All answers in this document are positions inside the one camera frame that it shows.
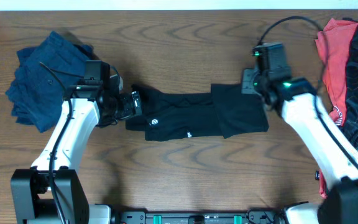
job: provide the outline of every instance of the pink cloth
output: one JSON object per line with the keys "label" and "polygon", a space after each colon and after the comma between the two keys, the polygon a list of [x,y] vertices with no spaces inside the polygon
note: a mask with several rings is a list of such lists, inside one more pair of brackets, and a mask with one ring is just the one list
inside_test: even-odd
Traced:
{"label": "pink cloth", "polygon": [[[357,26],[358,22],[331,19],[324,27],[328,39],[329,61],[326,73],[323,76],[323,82],[334,106],[329,116],[338,126],[342,126],[346,118],[345,66],[349,58],[350,43]],[[316,46],[320,59],[325,62],[326,47],[322,32],[318,32]]]}

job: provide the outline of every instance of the blue cloth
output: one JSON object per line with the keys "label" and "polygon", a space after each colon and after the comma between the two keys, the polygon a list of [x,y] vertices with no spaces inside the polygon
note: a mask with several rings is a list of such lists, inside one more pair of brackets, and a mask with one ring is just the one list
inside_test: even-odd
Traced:
{"label": "blue cloth", "polygon": [[[64,92],[39,62],[52,69],[83,76],[85,62],[91,55],[90,46],[73,45],[56,32],[51,32],[38,47],[18,51],[20,65],[15,71],[16,79],[6,92],[14,103],[12,115],[17,116],[16,122],[33,124],[42,133],[57,124],[62,112]],[[65,86],[74,85],[80,79],[55,73]]]}

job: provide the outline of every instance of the table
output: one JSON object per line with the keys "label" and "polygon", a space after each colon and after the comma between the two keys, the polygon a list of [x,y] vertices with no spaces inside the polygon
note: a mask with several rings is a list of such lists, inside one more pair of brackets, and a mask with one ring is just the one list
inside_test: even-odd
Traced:
{"label": "table", "polygon": [[[0,223],[15,222],[10,178],[28,168],[53,130],[15,123],[4,92],[18,67],[16,51],[39,45],[51,30],[91,44],[114,65],[124,87],[143,83],[165,93],[209,92],[239,83],[250,51],[275,21],[308,16],[320,24],[358,11],[70,11],[0,12]],[[316,84],[316,31],[304,22],[278,26],[267,41],[285,44],[294,76]],[[319,203],[317,164],[291,127],[268,113],[267,133],[147,142],[124,123],[91,134],[79,177],[89,203],[154,210],[246,210]]]}

